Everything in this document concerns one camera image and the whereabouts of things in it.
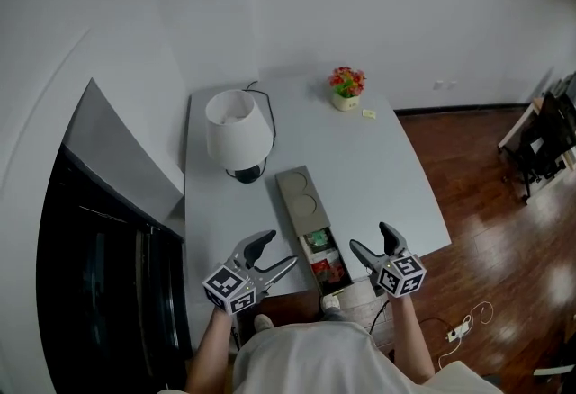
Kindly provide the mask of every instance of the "desk leg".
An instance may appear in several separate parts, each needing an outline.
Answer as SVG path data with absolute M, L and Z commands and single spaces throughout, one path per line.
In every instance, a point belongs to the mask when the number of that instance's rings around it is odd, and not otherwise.
M 570 168 L 563 168 L 552 180 L 548 180 L 548 182 L 540 189 L 538 189 L 538 191 L 532 193 L 532 196 L 526 200 L 526 204 L 530 205 L 540 194 L 550 191 L 550 189 L 554 188 L 569 172 Z
M 510 129 L 506 137 L 504 137 L 504 139 L 498 144 L 498 148 L 502 149 L 506 146 L 506 143 L 508 143 L 510 139 L 516 135 L 516 133 L 520 130 L 520 127 L 524 125 L 524 122 L 528 120 L 530 114 L 533 112 L 536 112 L 536 110 L 534 109 L 534 105 L 530 103 L 530 106 L 527 107 L 527 109 L 524 111 L 524 114 L 522 114 L 520 119 L 517 120 L 517 122 L 514 124 L 514 127 Z

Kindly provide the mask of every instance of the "black baseboard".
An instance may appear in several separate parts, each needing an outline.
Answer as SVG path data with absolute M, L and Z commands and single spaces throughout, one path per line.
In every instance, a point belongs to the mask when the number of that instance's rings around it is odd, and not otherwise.
M 396 112 L 397 116 L 416 116 L 419 114 L 441 114 L 442 112 L 526 109 L 529 105 L 530 103 L 460 104 L 457 106 L 436 106 L 434 108 L 409 108 L 394 110 L 394 112 Z

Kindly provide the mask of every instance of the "flower pot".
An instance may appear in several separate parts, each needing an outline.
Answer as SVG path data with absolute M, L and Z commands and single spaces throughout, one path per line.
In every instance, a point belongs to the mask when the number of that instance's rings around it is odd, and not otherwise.
M 332 104 L 337 110 L 349 111 L 354 109 L 358 104 L 360 104 L 359 96 L 352 96 L 350 98 L 344 98 L 337 93 L 332 94 Z

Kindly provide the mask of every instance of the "desk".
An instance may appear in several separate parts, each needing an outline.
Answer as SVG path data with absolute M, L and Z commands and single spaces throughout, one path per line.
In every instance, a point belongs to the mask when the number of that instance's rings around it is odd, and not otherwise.
M 230 87 L 191 96 L 185 169 L 188 301 L 206 303 L 200 281 L 228 258 L 240 239 L 264 229 L 278 234 L 266 247 L 260 267 L 301 255 L 270 293 L 315 287 L 275 181 L 275 174 L 296 166 L 310 171 L 352 280 L 367 274 L 349 241 L 355 238 L 383 252 L 380 221 L 399 230 L 418 255 L 450 244 L 424 170 L 380 86 L 368 84 L 360 108 L 349 112 L 337 111 L 328 101 L 326 85 L 306 77 L 260 82 L 253 88 L 270 95 L 277 139 L 264 175 L 252 184 L 226 175 L 206 151 L 205 106 Z M 266 98 L 253 96 L 269 120 Z M 362 106 L 375 110 L 377 119 L 364 118 Z
M 524 111 L 524 114 L 520 116 L 520 119 L 514 124 L 514 127 L 510 129 L 507 133 L 506 137 L 502 139 L 502 141 L 498 144 L 498 149 L 502 150 L 507 143 L 522 129 L 522 127 L 533 118 L 533 115 L 539 114 L 540 110 L 542 109 L 542 103 L 544 102 L 544 98 L 535 98 L 532 100 L 531 104 L 527 107 Z M 562 160 L 564 164 L 566 164 L 566 168 L 558 172 L 554 178 L 546 181 L 546 183 L 542 184 L 537 188 L 535 192 L 532 191 L 530 188 L 531 195 L 526 199 L 526 204 L 531 204 L 536 199 L 536 196 L 542 195 L 550 191 L 554 186 L 556 186 L 565 176 L 567 173 L 574 169 L 576 163 L 576 154 L 574 153 L 576 148 L 571 149 L 568 152 L 562 154 Z

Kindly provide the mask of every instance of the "white t-shirt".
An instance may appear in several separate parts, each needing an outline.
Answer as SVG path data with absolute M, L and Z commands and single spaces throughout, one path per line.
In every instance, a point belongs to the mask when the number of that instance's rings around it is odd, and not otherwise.
M 424 385 L 415 384 L 378 351 L 362 327 L 350 322 L 296 324 L 254 335 L 234 364 L 234 392 L 501 394 L 460 362 Z

